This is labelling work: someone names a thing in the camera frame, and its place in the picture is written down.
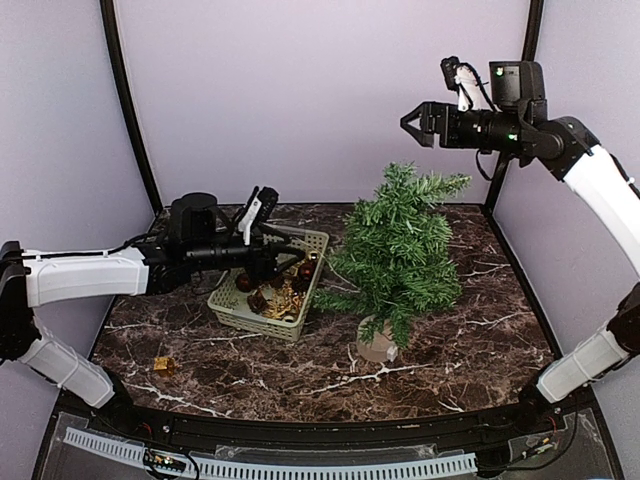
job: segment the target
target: light green basket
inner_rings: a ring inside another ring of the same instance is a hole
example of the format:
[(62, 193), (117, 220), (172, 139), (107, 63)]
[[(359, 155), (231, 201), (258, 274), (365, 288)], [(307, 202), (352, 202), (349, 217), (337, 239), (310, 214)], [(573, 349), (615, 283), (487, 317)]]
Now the light green basket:
[[(318, 265), (311, 279), (309, 290), (305, 295), (298, 317), (293, 322), (285, 322), (262, 317), (253, 313), (249, 305), (247, 305), (247, 297), (249, 294), (242, 293), (236, 288), (236, 277), (243, 271), (240, 268), (229, 272), (227, 279), (220, 288), (211, 294), (207, 304), (209, 308), (216, 313), (218, 321), (223, 325), (248, 330), (249, 332), (262, 333), (270, 337), (282, 338), (290, 342), (297, 342), (302, 332), (304, 320), (309, 312), (309, 307), (311, 306), (313, 292), (318, 285), (318, 280), (322, 273), (324, 256), (327, 245), (329, 244), (329, 235), (324, 232), (315, 232), (293, 227), (277, 225), (272, 225), (272, 227), (290, 235), (291, 246), (304, 250), (307, 253), (315, 251), (320, 254)], [(266, 241), (277, 239), (277, 237), (265, 235)], [(280, 260), (283, 261), (285, 257), (291, 258), (290, 255), (281, 255)], [(270, 293), (270, 287), (263, 289), (265, 298), (268, 299)]]

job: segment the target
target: cable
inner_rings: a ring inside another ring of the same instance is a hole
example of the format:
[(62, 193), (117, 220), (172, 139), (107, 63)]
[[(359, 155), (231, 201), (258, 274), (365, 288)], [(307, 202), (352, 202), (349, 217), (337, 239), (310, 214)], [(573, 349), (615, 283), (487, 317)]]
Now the cable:
[(575, 418), (573, 421), (573, 432), (571, 433), (571, 438), (569, 438), (569, 442), (567, 443), (567, 446), (564, 447), (564, 450), (562, 450), (562, 452), (560, 452), (559, 454), (557, 454), (555, 457), (553, 457), (551, 460), (549, 460), (546, 463), (543, 463), (542, 465), (538, 465), (536, 467), (513, 467), (514, 464), (519, 463), (521, 461), (526, 460), (526, 458), (532, 458), (532, 457), (518, 457), (515, 460), (504, 464), (504, 465), (495, 465), (495, 466), (489, 466), (489, 465), (477, 465), (478, 466), (478, 470), (479, 471), (497, 471), (497, 470), (504, 470), (504, 471), (508, 471), (508, 472), (524, 472), (524, 471), (529, 471), (529, 470), (542, 470), (543, 468), (548, 467), (549, 465), (557, 462), (558, 460), (560, 460), (566, 453), (567, 451), (569, 451), (569, 449), (571, 448), (571, 445), (573, 445), (573, 441), (576, 438), (576, 433), (578, 432), (578, 422), (579, 422), (579, 418), (578, 418), (578, 413), (579, 413), (579, 404), (578, 404), (578, 396), (575, 395)]
[(490, 182), (493, 180), (493, 178), (489, 176), (484, 168), (482, 168), (482, 165), (480, 164), (480, 153), (480, 150), (476, 150), (476, 167), (478, 167), (478, 171), (480, 172), (480, 175), (482, 175), (482, 178), (484, 178), (487, 182)]
[(137, 435), (131, 435), (131, 434), (125, 433), (122, 430), (114, 427), (111, 424), (111, 422), (109, 420), (107, 420), (106, 418), (102, 417), (101, 415), (98, 415), (96, 412), (94, 412), (94, 414), (95, 414), (96, 418), (98, 418), (102, 423), (104, 423), (107, 427), (109, 427), (111, 430), (116, 432), (118, 435), (120, 435), (120, 436), (122, 436), (124, 438), (130, 439), (130, 440), (137, 440), (139, 442), (142, 442), (145, 445), (145, 447), (147, 448), (147, 450), (149, 450), (149, 451), (151, 451), (151, 450), (149, 449), (148, 445), (156, 445), (158, 447), (161, 447), (161, 448), (167, 450), (169, 453), (177, 453), (178, 455), (182, 455), (183, 457), (186, 457), (191, 462), (191, 464), (193, 465), (193, 470), (195, 471), (195, 474), (196, 474), (194, 480), (200, 480), (200, 467), (198, 466), (198, 463), (194, 460), (194, 458), (191, 456), (191, 454), (189, 452), (183, 451), (183, 449), (180, 448), (180, 447), (173, 447), (173, 446), (169, 445), (168, 443), (159, 442), (158, 440), (154, 440), (153, 439), (153, 430), (151, 429), (151, 427), (147, 423), (143, 422), (140, 425), (151, 434), (151, 439), (142, 438), (142, 437), (138, 437)]
[(556, 433), (558, 433), (558, 425), (556, 424), (556, 421), (553, 419), (553, 417), (547, 417), (547, 419), (549, 420), (549, 422), (551, 422), (551, 425), (553, 425), (553, 434), (555, 435)]
[[(121, 252), (122, 250), (132, 247), (141, 240), (146, 240), (149, 237), (157, 236), (157, 233), (143, 233), (141, 235), (136, 235), (135, 237), (130, 238), (126, 242), (124, 242), (119, 247), (113, 248), (111, 250), (107, 250), (107, 255), (113, 255), (114, 253)], [(66, 258), (66, 257), (102, 257), (104, 256), (104, 250), (94, 250), (90, 252), (57, 252), (57, 253), (43, 253), (40, 255), (23, 255), (21, 260), (36, 260), (37, 258), (43, 259), (51, 259), (51, 258)]]
[(469, 110), (473, 110), (473, 100), (471, 99), (471, 95), (469, 95), (469, 92), (467, 92), (467, 89), (464, 88), (464, 85), (460, 84), (459, 88), (460, 90), (462, 90), (462, 93), (464, 93), (464, 96), (467, 98), (467, 102), (469, 102)]
[(476, 83), (478, 84), (478, 88), (480, 89), (480, 92), (482, 93), (482, 96), (486, 100), (487, 104), (489, 105), (491, 110), (493, 110), (494, 112), (497, 112), (498, 109), (493, 104), (493, 101), (491, 100), (491, 97), (489, 97), (489, 94), (485, 90), (484, 84), (482, 83), (482, 79), (480, 78), (480, 75), (478, 74), (476, 69), (473, 68), (473, 65), (471, 65), (470, 63), (467, 63), (467, 62), (462, 62), (462, 63), (460, 63), (460, 66), (461, 67), (467, 67), (469, 69), (469, 71), (471, 72), (473, 77), (476, 79)]

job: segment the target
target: pine branch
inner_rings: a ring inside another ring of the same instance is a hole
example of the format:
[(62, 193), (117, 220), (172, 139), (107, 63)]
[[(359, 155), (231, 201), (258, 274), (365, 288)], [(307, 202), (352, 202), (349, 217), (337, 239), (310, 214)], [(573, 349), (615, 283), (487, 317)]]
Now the pine branch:
[(413, 164), (392, 163), (374, 200), (360, 200), (346, 224), (344, 246), (328, 259), (336, 275), (358, 294), (319, 291), (321, 309), (370, 314), (375, 320), (360, 330), (365, 342), (391, 322), (393, 338), (409, 345), (411, 318), (451, 308), (461, 293), (455, 265), (448, 257), (451, 228), (435, 205), (468, 184), (464, 175), (416, 175)]

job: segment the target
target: brown marble surface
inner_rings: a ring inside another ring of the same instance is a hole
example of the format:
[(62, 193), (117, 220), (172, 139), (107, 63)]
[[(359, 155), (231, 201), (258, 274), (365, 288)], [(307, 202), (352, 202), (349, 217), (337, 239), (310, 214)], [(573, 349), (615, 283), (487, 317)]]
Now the brown marble surface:
[[(347, 205), (284, 205), (273, 223), (341, 242)], [(463, 294), (449, 312), (417, 319), (411, 347), (384, 367), (358, 357), (360, 317), (311, 309), (300, 341), (220, 325), (206, 301), (218, 274), (156, 297), (122, 297), (94, 360), (117, 372), (138, 405), (247, 420), (370, 421), (513, 403), (552, 359), (542, 330), (479, 209), (446, 206)], [(344, 288), (325, 267), (324, 288)], [(153, 372), (156, 356), (179, 365)]]

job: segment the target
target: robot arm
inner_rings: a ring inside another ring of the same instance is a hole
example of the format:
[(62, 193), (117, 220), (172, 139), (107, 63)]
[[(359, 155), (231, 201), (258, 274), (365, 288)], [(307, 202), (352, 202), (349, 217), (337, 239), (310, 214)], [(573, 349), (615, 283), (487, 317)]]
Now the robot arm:
[[(263, 224), (277, 198), (275, 190), (256, 187), (230, 220), (214, 196), (189, 194), (173, 202), (168, 226), (155, 239), (141, 235), (112, 250), (50, 253), (5, 243), (0, 249), (0, 358), (29, 365), (105, 412), (120, 429), (135, 430), (132, 402), (117, 377), (56, 338), (33, 309), (74, 298), (166, 293), (205, 270), (244, 268), (252, 282), (270, 280), (305, 256), (289, 245), (287, 235)], [(292, 258), (279, 263), (280, 254)]]
[[(443, 60), (447, 87), (455, 86)], [(491, 62), (493, 101), (500, 111), (468, 110), (424, 102), (401, 120), (420, 145), (439, 135), (443, 148), (500, 151), (533, 159), (578, 195), (618, 242), (640, 278), (640, 195), (617, 161), (577, 119), (547, 118), (542, 69), (535, 62)], [(640, 353), (640, 283), (618, 313), (575, 350), (543, 369), (520, 393), (522, 417), (537, 413), (582, 385), (596, 381)]]

